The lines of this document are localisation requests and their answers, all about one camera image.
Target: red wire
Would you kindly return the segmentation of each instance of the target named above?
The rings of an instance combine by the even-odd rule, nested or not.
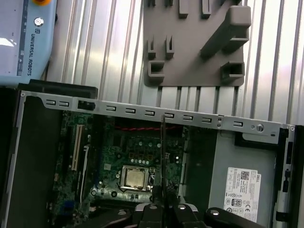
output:
[[[180,126],[166,127],[166,130],[172,130],[172,129],[176,129],[176,128],[180,128]],[[160,127],[127,128],[127,127],[119,127],[119,126],[115,126],[115,129],[119,129],[122,131],[160,131],[161,130]]]

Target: motherboard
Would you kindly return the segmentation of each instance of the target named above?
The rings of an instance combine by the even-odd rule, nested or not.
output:
[[[178,195],[188,129],[168,124],[166,132],[166,185]],[[105,208],[151,202],[161,146],[160,123],[63,112],[51,225],[73,227]]]

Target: power supply label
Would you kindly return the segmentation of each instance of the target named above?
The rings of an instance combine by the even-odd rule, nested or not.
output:
[[[261,178],[257,170],[229,167],[224,209],[256,222]]]

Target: pci slot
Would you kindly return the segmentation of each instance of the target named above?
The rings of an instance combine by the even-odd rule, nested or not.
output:
[[[84,125],[77,125],[76,129],[76,137],[75,137],[75,144],[74,144],[74,153],[73,153],[73,160],[72,160],[72,167],[71,170],[76,171],[79,159],[79,149],[81,143],[81,135],[83,131]]]
[[[84,168],[82,170],[82,181],[81,181],[81,189],[80,189],[80,203],[82,202],[83,197],[83,191],[84,191],[84,184],[85,184],[85,178],[86,178],[86,168],[87,168],[87,156],[88,156],[88,152],[89,152],[89,146],[85,146],[84,147],[84,151],[85,151],[85,162],[84,162]]]

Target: corrugated metal wall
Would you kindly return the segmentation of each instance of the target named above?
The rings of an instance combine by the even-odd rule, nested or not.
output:
[[[303,0],[243,4],[252,26],[239,88],[146,87],[141,0],[58,0],[47,79],[98,87],[100,100],[304,124]]]

